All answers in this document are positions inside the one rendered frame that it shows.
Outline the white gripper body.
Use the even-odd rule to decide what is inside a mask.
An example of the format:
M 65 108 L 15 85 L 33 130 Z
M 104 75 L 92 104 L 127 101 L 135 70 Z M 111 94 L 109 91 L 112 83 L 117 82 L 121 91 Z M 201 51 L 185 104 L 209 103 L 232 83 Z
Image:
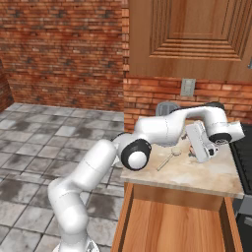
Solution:
M 191 143 L 193 154 L 197 158 L 198 162 L 206 162 L 209 160 L 209 154 L 207 148 L 202 140 L 202 134 L 204 133 L 203 124 L 200 121 L 196 121 L 192 124 L 185 126 L 185 131 L 189 141 Z

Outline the open wooden drawer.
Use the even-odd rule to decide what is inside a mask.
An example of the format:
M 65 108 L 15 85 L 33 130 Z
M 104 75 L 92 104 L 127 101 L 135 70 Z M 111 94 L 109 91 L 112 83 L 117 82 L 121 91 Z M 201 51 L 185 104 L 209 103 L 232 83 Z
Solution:
M 125 183 L 110 252 L 243 252 L 229 197 Z

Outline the black hob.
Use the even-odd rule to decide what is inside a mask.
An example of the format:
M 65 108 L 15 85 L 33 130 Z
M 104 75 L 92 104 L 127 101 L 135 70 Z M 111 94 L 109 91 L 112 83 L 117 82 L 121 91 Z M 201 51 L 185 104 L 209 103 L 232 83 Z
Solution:
M 247 195 L 252 195 L 252 124 L 243 124 L 242 129 L 245 137 L 229 146 L 243 190 Z

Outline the grey rounded object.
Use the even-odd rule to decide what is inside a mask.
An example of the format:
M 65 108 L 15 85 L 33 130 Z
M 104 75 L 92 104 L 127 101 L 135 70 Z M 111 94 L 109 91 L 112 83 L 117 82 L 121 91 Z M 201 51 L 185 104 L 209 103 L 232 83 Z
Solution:
M 179 108 L 179 105 L 171 101 L 163 101 L 157 105 L 156 116 L 168 115 L 174 109 Z

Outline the dark grey oven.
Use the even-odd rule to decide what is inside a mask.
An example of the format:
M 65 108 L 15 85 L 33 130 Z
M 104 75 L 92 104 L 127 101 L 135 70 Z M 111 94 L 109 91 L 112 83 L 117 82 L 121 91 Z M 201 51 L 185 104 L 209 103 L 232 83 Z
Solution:
M 245 195 L 242 199 L 234 199 L 232 206 L 243 252 L 252 252 L 252 195 Z

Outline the grey wall socket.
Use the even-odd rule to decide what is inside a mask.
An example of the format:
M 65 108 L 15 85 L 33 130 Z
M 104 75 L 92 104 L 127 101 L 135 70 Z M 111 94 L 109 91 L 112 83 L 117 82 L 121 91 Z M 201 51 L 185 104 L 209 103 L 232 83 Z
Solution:
M 183 79 L 181 83 L 181 96 L 193 96 L 195 91 L 195 79 Z

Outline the wooden wall cupboard door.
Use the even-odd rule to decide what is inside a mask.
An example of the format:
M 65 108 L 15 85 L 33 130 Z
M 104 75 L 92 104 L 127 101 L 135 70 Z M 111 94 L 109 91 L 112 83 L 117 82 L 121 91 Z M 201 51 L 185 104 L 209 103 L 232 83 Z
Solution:
M 129 0 L 129 73 L 252 82 L 252 0 Z

